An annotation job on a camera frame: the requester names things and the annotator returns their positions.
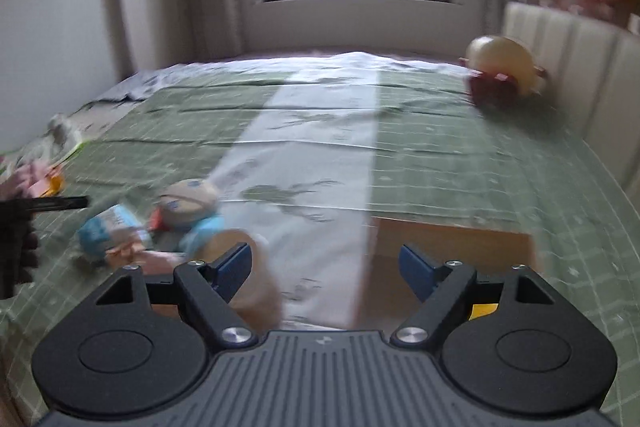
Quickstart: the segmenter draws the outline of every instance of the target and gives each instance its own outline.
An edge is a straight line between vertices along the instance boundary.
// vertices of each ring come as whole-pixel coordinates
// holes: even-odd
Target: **yellow ball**
[[[485,36],[473,41],[466,51],[467,67],[491,76],[510,74],[518,81],[521,96],[538,84],[533,57],[523,45],[506,37]]]

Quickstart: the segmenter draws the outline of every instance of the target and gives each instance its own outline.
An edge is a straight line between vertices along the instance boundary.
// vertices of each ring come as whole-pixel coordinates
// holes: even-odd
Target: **bed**
[[[510,22],[517,9],[508,32],[524,28]],[[111,100],[148,100],[65,166],[66,194],[92,207],[37,218],[36,282],[2,303],[6,381],[25,423],[46,411],[34,347],[110,274],[82,259],[80,224],[116,202],[145,219],[161,187],[208,177],[226,226],[267,240],[286,319],[301,323],[353,318],[370,216],[530,233],[544,277],[616,347],[604,412],[637,425],[638,214],[565,114],[532,99],[482,115],[465,73],[352,53],[177,66],[118,86]]]

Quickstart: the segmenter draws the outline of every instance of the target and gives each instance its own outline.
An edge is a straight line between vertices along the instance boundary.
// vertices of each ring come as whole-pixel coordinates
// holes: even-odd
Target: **round plush toy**
[[[488,77],[510,76],[517,82],[518,95],[527,96],[538,87],[538,72],[531,53],[506,37],[485,36],[474,40],[466,51],[466,66]]]
[[[162,222],[171,229],[189,230],[218,209],[218,190],[206,180],[177,182],[159,196]]]
[[[218,190],[206,180],[183,180],[159,194],[159,221],[152,229],[178,231],[184,235],[178,251],[192,257],[213,235],[222,231],[224,222],[218,213]]]

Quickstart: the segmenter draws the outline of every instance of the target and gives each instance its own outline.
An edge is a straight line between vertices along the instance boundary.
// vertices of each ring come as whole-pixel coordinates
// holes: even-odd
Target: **yellow object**
[[[60,193],[65,188],[65,178],[62,175],[60,169],[51,169],[51,172],[47,175],[47,181],[49,182],[49,188],[41,196],[43,198],[49,198]]]
[[[507,37],[478,37],[466,51],[467,67],[491,76],[508,74],[518,81],[520,96],[530,95],[538,87],[533,57],[523,45]]]
[[[469,320],[477,319],[479,317],[484,317],[485,315],[491,315],[498,309],[498,304],[474,304],[473,309],[471,309],[471,316]]]

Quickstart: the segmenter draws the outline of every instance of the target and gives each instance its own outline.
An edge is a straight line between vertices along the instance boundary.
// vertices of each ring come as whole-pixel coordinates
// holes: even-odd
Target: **metal screw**
[[[252,337],[252,332],[247,328],[226,328],[222,331],[222,340],[229,344],[244,344]]]
[[[402,328],[398,333],[396,333],[398,340],[405,344],[419,344],[422,341],[425,341],[428,336],[429,333],[422,328],[414,328],[412,326]]]

